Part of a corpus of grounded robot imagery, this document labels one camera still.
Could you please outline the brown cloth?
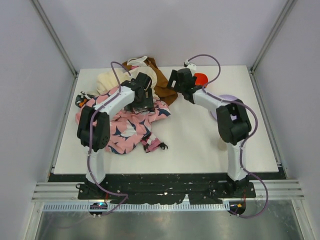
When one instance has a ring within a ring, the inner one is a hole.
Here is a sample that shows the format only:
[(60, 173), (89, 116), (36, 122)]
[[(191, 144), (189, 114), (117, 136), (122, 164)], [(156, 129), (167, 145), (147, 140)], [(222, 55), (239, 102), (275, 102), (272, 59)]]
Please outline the brown cloth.
[(128, 59), (122, 63), (133, 74), (145, 73), (151, 78), (152, 94), (155, 98), (160, 99), (170, 106), (177, 98), (178, 94), (169, 88), (168, 79), (157, 67), (156, 60), (153, 57), (142, 56)]

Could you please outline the pink shark print cloth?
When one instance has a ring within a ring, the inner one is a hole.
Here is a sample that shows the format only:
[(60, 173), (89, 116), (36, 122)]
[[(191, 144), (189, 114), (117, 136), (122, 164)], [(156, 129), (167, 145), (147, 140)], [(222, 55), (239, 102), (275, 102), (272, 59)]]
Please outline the pink shark print cloth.
[(165, 102), (155, 97), (153, 103), (154, 111), (139, 113), (124, 109), (119, 111), (110, 121), (110, 139), (104, 150), (125, 155), (142, 144), (141, 139), (152, 133), (152, 123), (171, 115), (169, 106)]

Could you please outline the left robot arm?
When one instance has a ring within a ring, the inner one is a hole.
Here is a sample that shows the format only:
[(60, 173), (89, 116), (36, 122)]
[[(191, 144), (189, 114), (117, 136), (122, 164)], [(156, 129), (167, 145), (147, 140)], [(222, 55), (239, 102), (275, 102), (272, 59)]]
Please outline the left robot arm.
[(81, 111), (77, 137), (88, 148), (87, 174), (89, 182), (99, 185), (106, 177), (103, 149), (111, 137), (110, 121), (121, 110), (132, 113), (154, 108), (152, 80), (142, 72), (120, 84), (118, 90), (96, 106), (84, 106)]

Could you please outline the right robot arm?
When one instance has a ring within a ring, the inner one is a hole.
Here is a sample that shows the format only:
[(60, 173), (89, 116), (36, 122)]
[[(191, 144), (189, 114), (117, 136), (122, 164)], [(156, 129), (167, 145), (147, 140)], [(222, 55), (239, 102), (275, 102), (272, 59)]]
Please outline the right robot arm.
[(226, 190), (229, 194), (242, 193), (249, 185), (245, 140), (252, 130), (243, 102), (216, 96), (196, 85), (196, 77), (189, 68), (172, 70), (167, 88), (182, 94), (190, 103), (216, 113), (218, 133), (227, 147)]

